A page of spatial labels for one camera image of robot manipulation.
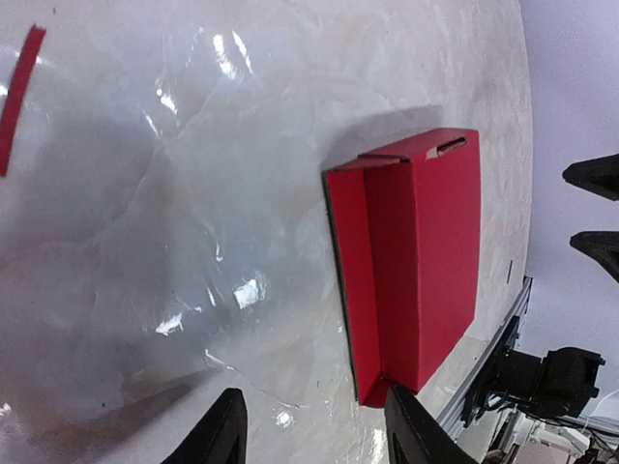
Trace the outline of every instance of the table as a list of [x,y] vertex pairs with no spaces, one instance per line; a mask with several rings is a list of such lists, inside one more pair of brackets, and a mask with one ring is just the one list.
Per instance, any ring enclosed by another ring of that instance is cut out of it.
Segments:
[[248,462],[386,462],[382,412],[354,399],[320,172],[464,127],[481,135],[480,283],[420,393],[439,414],[522,284],[516,0],[3,8],[4,93],[31,24],[47,29],[0,180],[8,459],[159,462],[236,386]]

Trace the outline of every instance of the red cardboard box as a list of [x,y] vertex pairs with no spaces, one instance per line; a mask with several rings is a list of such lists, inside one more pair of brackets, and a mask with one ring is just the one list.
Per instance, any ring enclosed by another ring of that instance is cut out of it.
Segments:
[[324,175],[361,404],[418,392],[475,317],[481,179],[475,130],[401,140]]

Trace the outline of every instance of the white wall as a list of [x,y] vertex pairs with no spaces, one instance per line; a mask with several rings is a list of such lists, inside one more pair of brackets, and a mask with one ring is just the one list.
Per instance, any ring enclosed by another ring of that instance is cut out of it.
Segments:
[[[619,388],[619,284],[569,240],[583,230],[619,231],[619,203],[569,186],[561,173],[619,153],[619,2],[521,0],[521,7],[534,129],[527,263],[534,283],[522,346],[539,355],[567,345],[602,353],[604,396]],[[619,420],[616,406],[607,401],[597,415]]]

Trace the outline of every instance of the red box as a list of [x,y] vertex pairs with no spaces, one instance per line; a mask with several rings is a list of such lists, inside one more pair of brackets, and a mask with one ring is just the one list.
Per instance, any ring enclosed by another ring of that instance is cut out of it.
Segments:
[[438,129],[325,173],[361,404],[418,392],[473,322],[481,179],[475,130]]

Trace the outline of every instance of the red paper strip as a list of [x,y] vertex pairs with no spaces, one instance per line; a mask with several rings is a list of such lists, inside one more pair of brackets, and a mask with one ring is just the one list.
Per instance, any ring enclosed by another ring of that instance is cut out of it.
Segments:
[[41,29],[36,25],[32,26],[26,41],[23,44],[11,84],[7,99],[2,109],[0,116],[0,177],[6,177],[9,170],[9,158],[13,148],[13,139],[15,138],[15,129],[23,99],[28,88],[30,74],[37,62],[37,56],[41,50],[41,45],[45,37],[45,29]]

